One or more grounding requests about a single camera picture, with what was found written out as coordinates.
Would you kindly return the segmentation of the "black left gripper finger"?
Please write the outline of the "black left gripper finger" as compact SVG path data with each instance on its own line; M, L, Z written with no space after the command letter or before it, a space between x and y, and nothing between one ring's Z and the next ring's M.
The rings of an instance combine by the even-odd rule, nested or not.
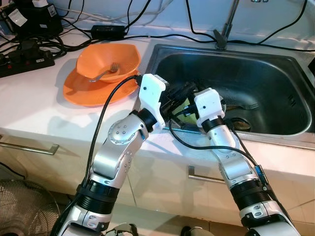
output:
M177 98L178 99L189 99L189 97L194 96L198 91L198 87L194 82L183 82L177 85Z
M190 101L187 98L180 99L171 104L171 108L169 108L170 113L178 113L184 110L189 105Z

